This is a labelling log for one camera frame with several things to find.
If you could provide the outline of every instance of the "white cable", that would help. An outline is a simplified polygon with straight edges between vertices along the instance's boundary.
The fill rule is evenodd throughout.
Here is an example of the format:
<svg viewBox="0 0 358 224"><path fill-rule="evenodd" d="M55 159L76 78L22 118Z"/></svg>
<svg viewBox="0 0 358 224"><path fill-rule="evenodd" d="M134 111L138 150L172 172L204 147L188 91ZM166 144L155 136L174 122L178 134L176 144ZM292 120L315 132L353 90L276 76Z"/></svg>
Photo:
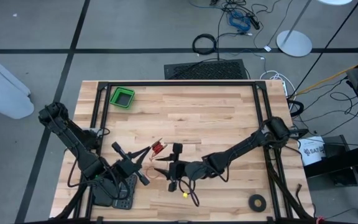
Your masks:
<svg viewBox="0 0 358 224"><path fill-rule="evenodd" d="M278 72L275 71L275 70L269 70L269 71L264 72L263 74L260 75L259 79L263 79L263 76L266 75L266 74L268 74L268 73L270 73L270 72L275 73L274 76L272 76L272 77L269 78L270 80L281 80L281 81L283 81L283 82L285 82L285 83L289 83L289 84L291 85L293 91L295 92L295 87L293 86L292 82L291 82L285 75L280 74L280 73L278 73Z"/></svg>

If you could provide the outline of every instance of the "wooden table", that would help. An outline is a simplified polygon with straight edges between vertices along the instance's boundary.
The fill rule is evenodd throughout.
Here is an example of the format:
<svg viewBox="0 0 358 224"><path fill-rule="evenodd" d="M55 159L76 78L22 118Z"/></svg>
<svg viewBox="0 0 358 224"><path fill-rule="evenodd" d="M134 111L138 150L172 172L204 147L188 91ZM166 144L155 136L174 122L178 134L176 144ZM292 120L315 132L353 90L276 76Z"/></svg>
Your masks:
<svg viewBox="0 0 358 224"><path fill-rule="evenodd" d="M292 126L287 102L280 81L266 82L268 97L273 116L281 117L288 127ZM98 81L84 81L76 105L74 122L80 127L90 126ZM138 151L151 145L159 138L168 147L159 155L167 156L172 152L174 142L183 143L181 160L199 161L201 156L224 151L249 137L258 125L254 95L248 86L131 86L135 98L131 109L125 110L110 105L106 127L111 134L104 137L102 156L111 164L119 156L111 148L117 141L126 151ZM264 102L259 94L264 119ZM104 96L101 97L99 127ZM296 142L289 146L296 148ZM59 214L75 194L76 188L67 187L67 178L74 162L73 155L65 154L60 171L50 216ZM298 184L303 187L300 200L309 214L313 214L308 184L303 171L302 161L296 152L282 149L282 162L287 178L287 186L295 195ZM143 172L151 165L165 169L165 162L150 162L145 159ZM149 169L149 177L157 173ZM72 183L80 180L76 168ZM191 198L183 198L182 193L168 192L168 181L162 176L151 179L148 186L139 181L136 185L134 204L131 210L118 210L111 207L93 206L91 218L98 216L104 220L162 221L193 220L221 221L247 220L266 221L274 217L270 196L265 159L262 148L254 149L235 160L230 167L230 180L225 183L219 178L198 180L196 193L200 207L195 207ZM281 214L284 217L281 191L277 187ZM248 206L248 198L261 194L267 201L267 209L262 213L253 212ZM85 215L88 194L85 193L81 217Z"/></svg>

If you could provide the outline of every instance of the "yellow cable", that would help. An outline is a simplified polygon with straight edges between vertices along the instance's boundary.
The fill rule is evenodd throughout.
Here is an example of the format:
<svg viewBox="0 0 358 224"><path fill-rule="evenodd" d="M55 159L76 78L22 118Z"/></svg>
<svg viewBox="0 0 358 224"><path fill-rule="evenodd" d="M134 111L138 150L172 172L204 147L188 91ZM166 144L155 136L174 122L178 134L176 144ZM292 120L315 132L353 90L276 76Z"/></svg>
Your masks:
<svg viewBox="0 0 358 224"><path fill-rule="evenodd" d="M348 69L345 69L345 70L343 70L343 71L341 71L341 72L338 72L337 74L335 74L335 75L333 75L333 76L331 76L331 77L328 77L328 78L326 78L326 79L324 79L324 80L321 80L320 82L318 82L318 83L316 83L316 84L314 84L314 85L311 85L311 86L309 86L308 88L305 88L304 90L299 91L295 96L298 96L298 95L300 95L300 94L302 94L302 93L304 93L304 92L306 92L306 91L308 91L308 90L310 90L310 89L312 89L312 88L314 88L314 87L316 87L316 86L318 86L318 85L320 85L320 84L322 84L322 83L324 83L324 82L330 81L330 80L332 80L333 78L336 78L336 77L342 75L343 73L349 71L350 69L356 68L357 66L358 66L358 64L357 64L356 66L353 66L353 67L351 67L351 68L348 68Z"/></svg>

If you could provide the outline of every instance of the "green bowl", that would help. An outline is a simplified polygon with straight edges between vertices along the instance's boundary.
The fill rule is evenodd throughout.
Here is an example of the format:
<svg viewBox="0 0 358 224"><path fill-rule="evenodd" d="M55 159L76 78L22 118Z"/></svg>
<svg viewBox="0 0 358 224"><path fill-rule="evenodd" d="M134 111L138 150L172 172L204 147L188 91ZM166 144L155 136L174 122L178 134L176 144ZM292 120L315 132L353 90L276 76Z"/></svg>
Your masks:
<svg viewBox="0 0 358 224"><path fill-rule="evenodd" d="M114 93L110 97L110 103L112 105L116 105L125 109L129 109L132 104L132 100L134 99L135 91L124 88L117 87L114 90Z"/></svg>

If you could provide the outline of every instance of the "white container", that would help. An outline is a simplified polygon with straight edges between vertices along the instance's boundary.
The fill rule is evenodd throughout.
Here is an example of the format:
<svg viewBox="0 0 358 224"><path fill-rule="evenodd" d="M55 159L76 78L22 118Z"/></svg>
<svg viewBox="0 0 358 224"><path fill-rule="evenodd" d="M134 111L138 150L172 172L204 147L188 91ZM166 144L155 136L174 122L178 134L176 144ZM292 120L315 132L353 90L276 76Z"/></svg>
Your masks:
<svg viewBox="0 0 358 224"><path fill-rule="evenodd" d="M30 90L0 65L0 113L13 119L24 118L34 111Z"/></svg>

